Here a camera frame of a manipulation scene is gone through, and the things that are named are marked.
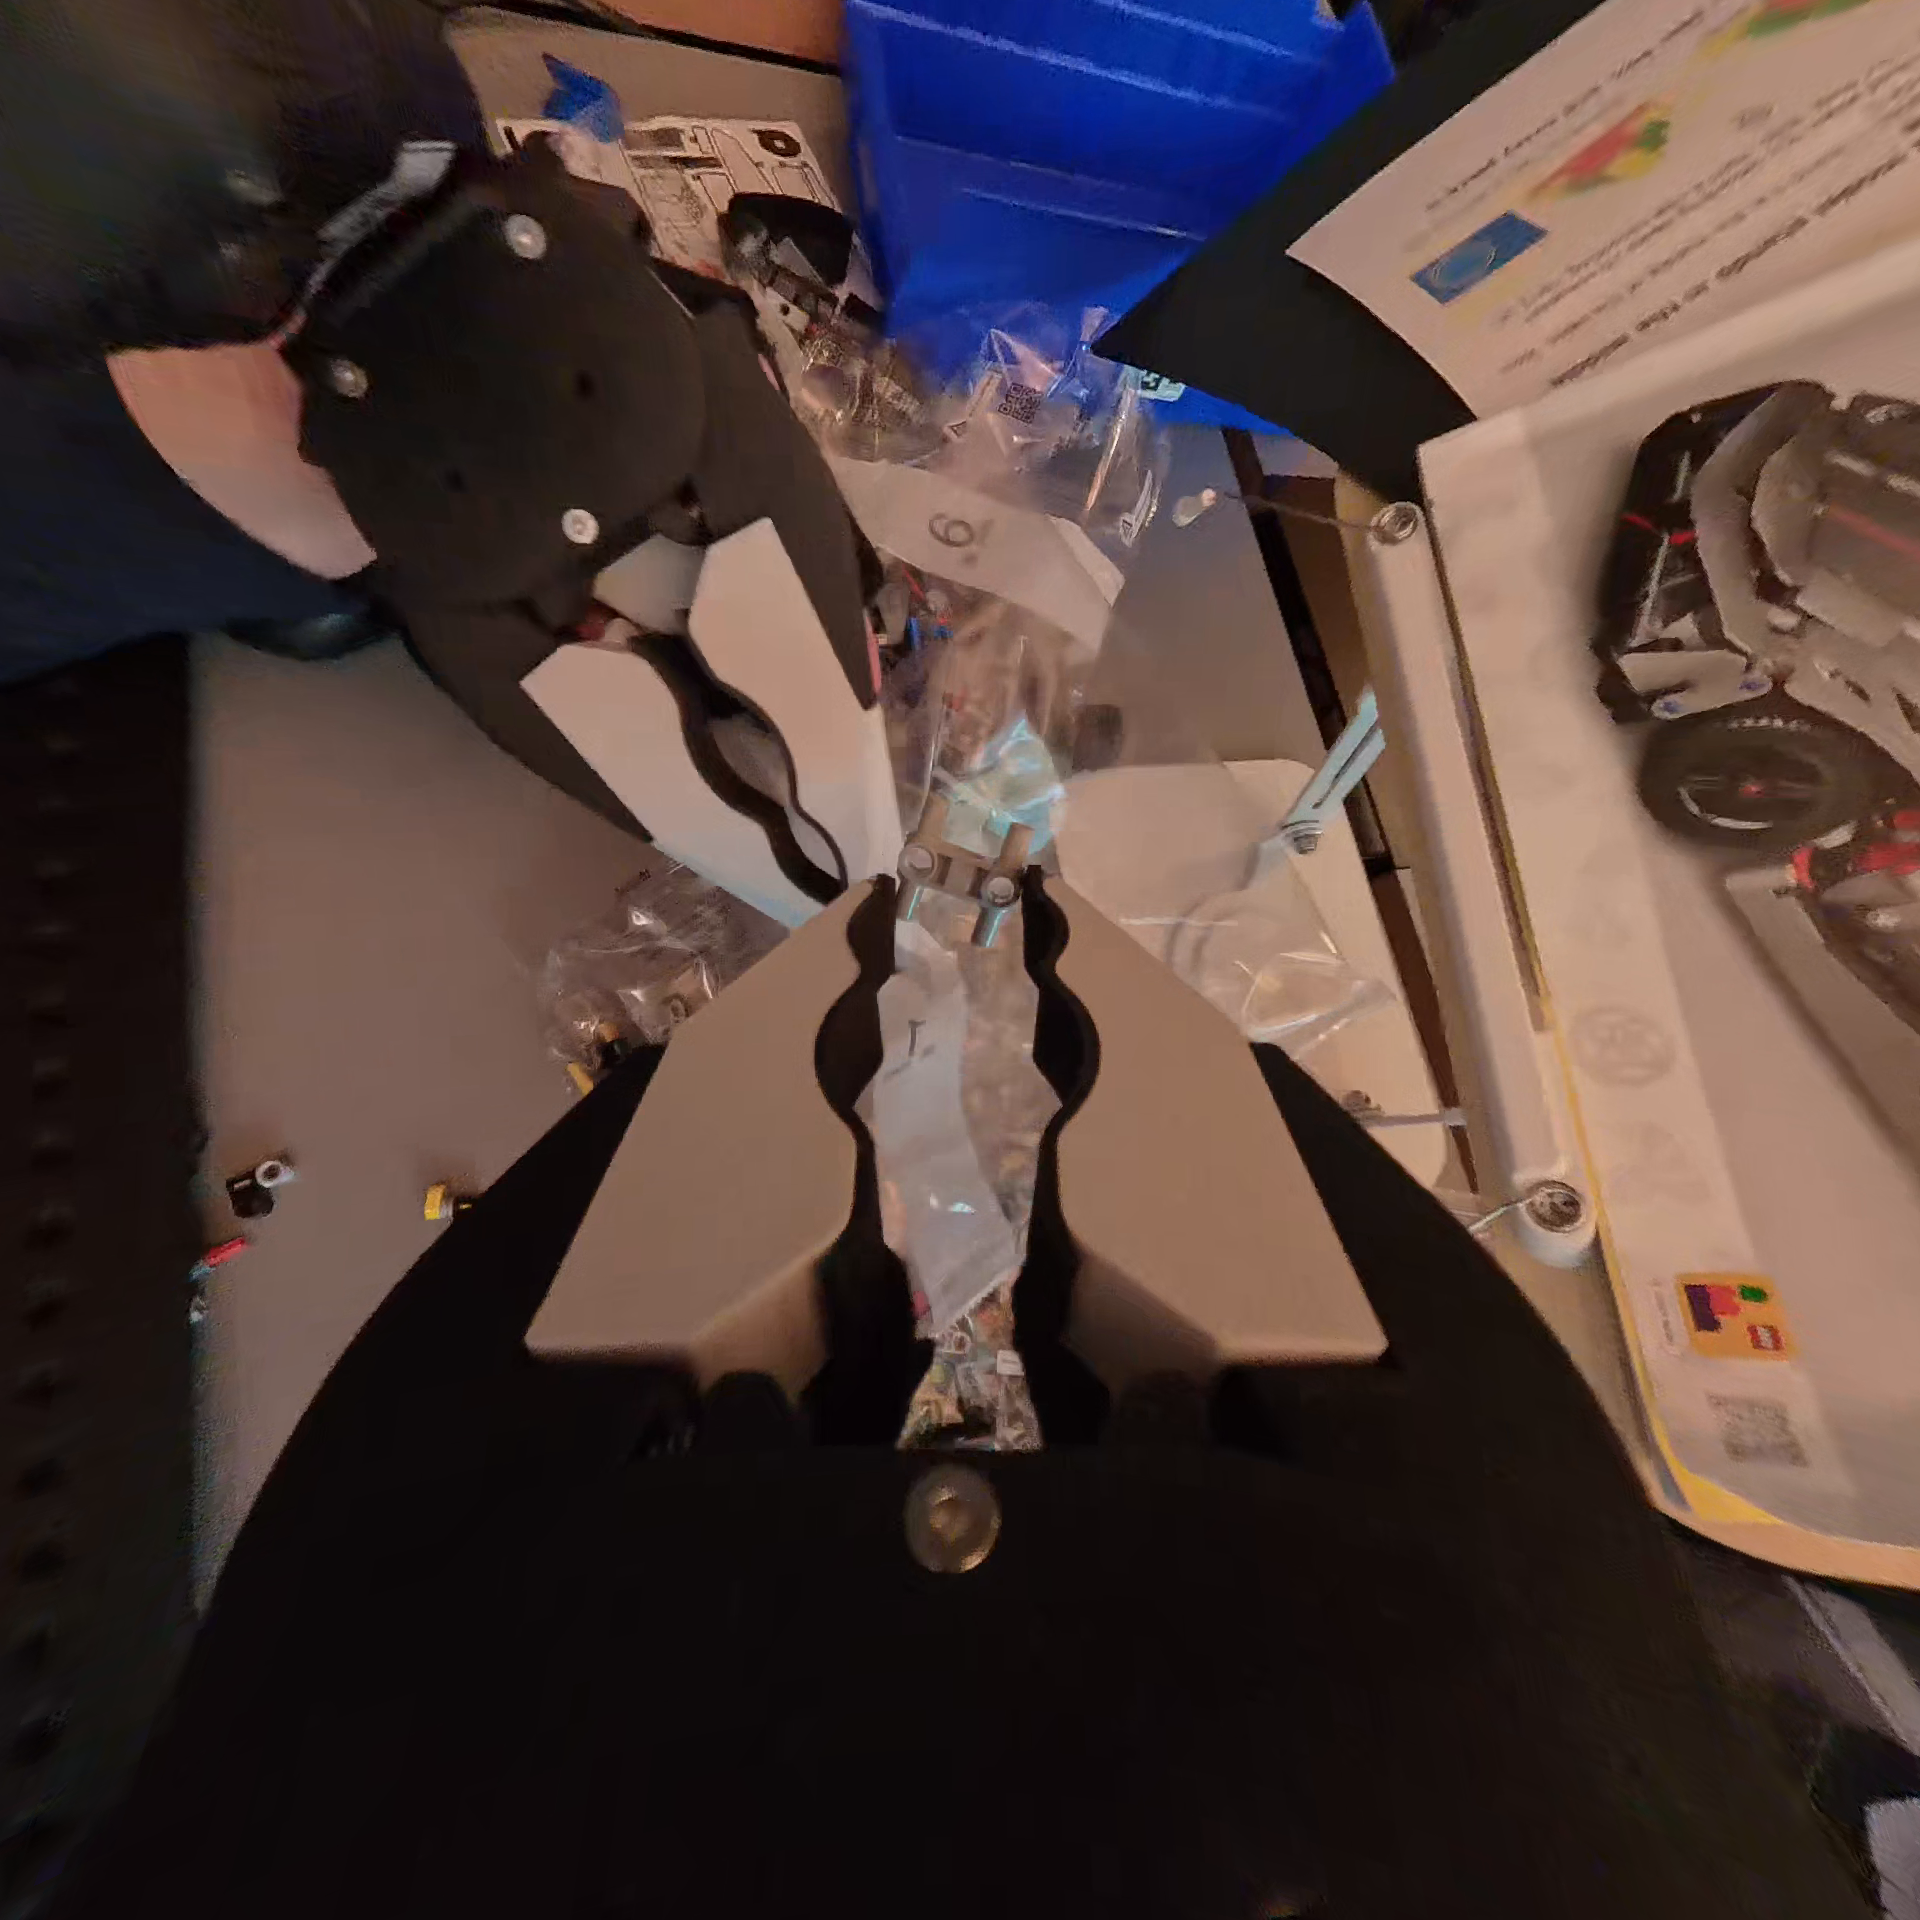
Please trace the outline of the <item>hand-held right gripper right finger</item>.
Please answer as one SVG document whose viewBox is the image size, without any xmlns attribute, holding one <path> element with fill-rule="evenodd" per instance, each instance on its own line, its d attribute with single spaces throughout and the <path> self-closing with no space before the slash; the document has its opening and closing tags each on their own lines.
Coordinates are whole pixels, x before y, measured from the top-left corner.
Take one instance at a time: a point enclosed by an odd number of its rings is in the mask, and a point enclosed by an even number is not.
<svg viewBox="0 0 1920 1920">
<path fill-rule="evenodd" d="M 1022 875 L 1037 1143 L 1020 1360 L 1045 1448 L 1136 1392 L 1361 1368 L 1384 1332 L 1261 1048 L 1063 879 Z"/>
</svg>

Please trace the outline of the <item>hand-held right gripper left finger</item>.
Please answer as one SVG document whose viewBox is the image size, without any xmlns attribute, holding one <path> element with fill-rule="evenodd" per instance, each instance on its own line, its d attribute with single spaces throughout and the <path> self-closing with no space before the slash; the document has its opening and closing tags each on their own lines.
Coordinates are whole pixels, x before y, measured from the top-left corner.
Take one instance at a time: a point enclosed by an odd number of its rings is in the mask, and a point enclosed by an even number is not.
<svg viewBox="0 0 1920 1920">
<path fill-rule="evenodd" d="M 820 1441 L 899 1448 L 927 1341 L 858 1113 L 895 961 L 899 884 L 867 879 L 645 1056 L 531 1355 L 768 1380 Z"/>
</svg>

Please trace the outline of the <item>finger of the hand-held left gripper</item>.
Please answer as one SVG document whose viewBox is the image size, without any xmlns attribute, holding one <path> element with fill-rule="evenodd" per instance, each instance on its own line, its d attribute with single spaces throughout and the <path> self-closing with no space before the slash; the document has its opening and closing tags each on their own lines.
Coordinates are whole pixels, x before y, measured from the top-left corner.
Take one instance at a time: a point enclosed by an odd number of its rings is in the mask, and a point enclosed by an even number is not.
<svg viewBox="0 0 1920 1920">
<path fill-rule="evenodd" d="M 686 615 L 710 684 L 738 701 L 729 766 L 828 879 L 893 875 L 902 812 L 878 705 L 863 705 L 772 520 L 714 541 Z"/>
<path fill-rule="evenodd" d="M 566 644 L 518 686 L 667 859 L 780 925 L 846 891 L 842 863 L 807 854 L 772 778 L 730 762 L 710 686 L 686 664 Z"/>
</svg>

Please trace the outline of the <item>pile of clear parts bags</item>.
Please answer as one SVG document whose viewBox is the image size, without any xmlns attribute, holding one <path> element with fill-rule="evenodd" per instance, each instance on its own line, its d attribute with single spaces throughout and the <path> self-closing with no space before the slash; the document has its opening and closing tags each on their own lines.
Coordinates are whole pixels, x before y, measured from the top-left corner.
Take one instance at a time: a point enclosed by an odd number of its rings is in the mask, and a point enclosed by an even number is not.
<svg viewBox="0 0 1920 1920">
<path fill-rule="evenodd" d="M 882 705 L 908 827 L 944 792 L 959 846 L 989 854 L 1029 824 L 1032 865 L 1063 879 L 1059 839 L 1084 778 L 1244 766 L 1203 749 L 1181 637 L 1128 615 L 1122 578 L 1173 475 L 1173 437 L 1136 377 L 1088 348 L 1068 354 L 1063 326 L 1037 311 L 989 326 L 944 386 L 895 348 L 855 355 L 809 343 L 780 371 L 799 377 L 799 417 L 882 556 L 882 605 L 902 612 L 908 657 Z M 1115 768 L 1074 773 L 1068 737 L 1092 701 L 1122 713 L 1128 745 Z M 1250 766 L 1261 835 L 1308 772 Z M 1244 1035 L 1197 993 L 1247 1041 L 1284 1044 L 1347 1113 L 1413 1139 L 1410 1171 L 1433 1178 L 1444 1127 L 1410 1121 L 1433 1077 L 1345 819 L 1317 846 L 1308 881 L 1308 898 L 1279 907 L 1279 967 L 1255 1000 L 1264 1033 Z M 992 952 L 971 935 L 972 907 L 944 898 L 899 925 L 899 972 L 878 998 L 882 1074 L 863 1118 L 932 1338 L 902 1448 L 1029 1452 L 1042 1429 L 1017 1360 L 1017 1262 L 1056 1099 L 1032 1064 L 1022 916 Z"/>
</svg>

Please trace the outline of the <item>light grey beam with pins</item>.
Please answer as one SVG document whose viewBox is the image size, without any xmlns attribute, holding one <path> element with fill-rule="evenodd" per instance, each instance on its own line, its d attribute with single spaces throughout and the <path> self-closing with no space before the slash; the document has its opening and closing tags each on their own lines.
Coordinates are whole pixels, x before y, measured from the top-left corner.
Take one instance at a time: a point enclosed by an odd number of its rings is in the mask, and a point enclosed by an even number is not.
<svg viewBox="0 0 1920 1920">
<path fill-rule="evenodd" d="M 947 832 L 950 812 L 950 798 L 932 792 L 919 827 L 899 854 L 895 925 L 915 925 L 927 898 L 971 904 L 971 941 L 981 952 L 992 952 L 1009 919 L 1022 907 L 1036 830 L 1012 824 L 989 854 L 972 854 Z"/>
</svg>

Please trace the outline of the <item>white lego instruction booklet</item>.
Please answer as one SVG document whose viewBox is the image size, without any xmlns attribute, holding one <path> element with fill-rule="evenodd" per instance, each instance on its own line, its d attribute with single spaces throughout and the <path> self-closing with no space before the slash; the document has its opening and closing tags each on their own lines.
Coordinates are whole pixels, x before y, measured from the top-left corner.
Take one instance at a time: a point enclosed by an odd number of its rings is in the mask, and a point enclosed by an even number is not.
<svg viewBox="0 0 1920 1920">
<path fill-rule="evenodd" d="M 1917 3 L 1499 3 L 1140 372 L 1426 512 L 1659 1504 L 1917 1590 Z"/>
</svg>

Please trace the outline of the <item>person's left hand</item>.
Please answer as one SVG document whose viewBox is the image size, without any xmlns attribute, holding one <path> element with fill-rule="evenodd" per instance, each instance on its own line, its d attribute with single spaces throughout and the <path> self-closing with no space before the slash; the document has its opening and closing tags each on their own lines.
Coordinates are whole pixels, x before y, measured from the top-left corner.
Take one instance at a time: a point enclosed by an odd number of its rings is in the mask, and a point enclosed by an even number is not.
<svg viewBox="0 0 1920 1920">
<path fill-rule="evenodd" d="M 331 475 L 301 450 L 301 381 L 282 341 L 123 351 L 107 377 L 157 458 L 237 532 L 323 583 L 375 551 Z"/>
</svg>

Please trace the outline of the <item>small crumpled clear bag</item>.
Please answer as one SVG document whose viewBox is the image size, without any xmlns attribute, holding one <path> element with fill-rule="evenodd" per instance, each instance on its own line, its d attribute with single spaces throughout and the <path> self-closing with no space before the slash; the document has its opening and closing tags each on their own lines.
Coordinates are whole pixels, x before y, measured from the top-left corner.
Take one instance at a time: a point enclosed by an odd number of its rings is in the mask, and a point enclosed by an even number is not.
<svg viewBox="0 0 1920 1920">
<path fill-rule="evenodd" d="M 673 1041 L 788 929 L 677 859 L 649 859 L 612 904 L 544 954 L 538 1011 L 550 1056 L 574 1095 L 624 1057 Z"/>
</svg>

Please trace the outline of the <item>white sticker sheet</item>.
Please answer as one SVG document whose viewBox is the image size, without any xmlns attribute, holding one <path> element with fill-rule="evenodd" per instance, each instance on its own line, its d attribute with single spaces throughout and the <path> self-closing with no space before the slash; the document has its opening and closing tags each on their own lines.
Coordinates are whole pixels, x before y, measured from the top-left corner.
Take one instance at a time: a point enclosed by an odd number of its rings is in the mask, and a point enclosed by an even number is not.
<svg viewBox="0 0 1920 1920">
<path fill-rule="evenodd" d="M 554 118 L 492 121 L 498 154 L 517 154 L 538 133 L 554 137 L 580 179 L 612 183 L 636 202 L 664 263 L 705 278 L 729 278 L 721 216 L 738 194 L 842 213 L 828 171 L 789 121 L 656 115 L 631 121 L 617 140 L 596 140 Z"/>
</svg>

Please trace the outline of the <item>blue tape strip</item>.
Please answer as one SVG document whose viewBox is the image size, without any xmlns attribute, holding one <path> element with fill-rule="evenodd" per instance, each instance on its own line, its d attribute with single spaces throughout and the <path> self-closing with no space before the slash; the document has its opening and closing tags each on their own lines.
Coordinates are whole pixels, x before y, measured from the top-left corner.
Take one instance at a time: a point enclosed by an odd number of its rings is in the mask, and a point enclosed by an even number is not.
<svg viewBox="0 0 1920 1920">
<path fill-rule="evenodd" d="M 604 78 L 558 56 L 541 56 L 541 69 L 550 77 L 550 93 L 538 118 L 554 131 L 570 131 L 596 149 L 620 149 L 627 118 L 617 93 Z"/>
</svg>

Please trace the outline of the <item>large black rubber tire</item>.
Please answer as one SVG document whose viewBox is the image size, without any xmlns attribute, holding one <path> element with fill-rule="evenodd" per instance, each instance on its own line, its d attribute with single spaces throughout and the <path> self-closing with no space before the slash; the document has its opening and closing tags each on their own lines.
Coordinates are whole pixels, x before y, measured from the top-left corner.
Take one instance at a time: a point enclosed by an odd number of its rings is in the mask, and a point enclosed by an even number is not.
<svg viewBox="0 0 1920 1920">
<path fill-rule="evenodd" d="M 234 617 L 221 629 L 234 644 L 293 664 L 334 664 L 395 637 L 395 625 L 373 605 L 340 605 L 305 617 Z"/>
</svg>

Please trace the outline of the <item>blue plastic bin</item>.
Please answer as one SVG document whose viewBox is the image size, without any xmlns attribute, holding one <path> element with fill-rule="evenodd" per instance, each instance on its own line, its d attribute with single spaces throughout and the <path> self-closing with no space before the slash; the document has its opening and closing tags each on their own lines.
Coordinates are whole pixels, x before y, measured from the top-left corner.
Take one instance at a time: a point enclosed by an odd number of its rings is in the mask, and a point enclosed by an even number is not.
<svg viewBox="0 0 1920 1920">
<path fill-rule="evenodd" d="M 1367 3 L 842 3 L 888 322 L 1128 314 L 1393 78 Z"/>
</svg>

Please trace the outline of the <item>black studded mat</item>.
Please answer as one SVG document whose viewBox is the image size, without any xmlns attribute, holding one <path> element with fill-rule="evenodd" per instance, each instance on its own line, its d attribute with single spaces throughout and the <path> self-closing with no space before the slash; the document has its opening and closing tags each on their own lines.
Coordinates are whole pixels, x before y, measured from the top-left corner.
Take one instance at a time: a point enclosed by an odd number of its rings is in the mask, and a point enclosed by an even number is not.
<svg viewBox="0 0 1920 1920">
<path fill-rule="evenodd" d="M 4 1918 L 44 1918 L 190 1630 L 190 654 L 4 691 Z"/>
</svg>

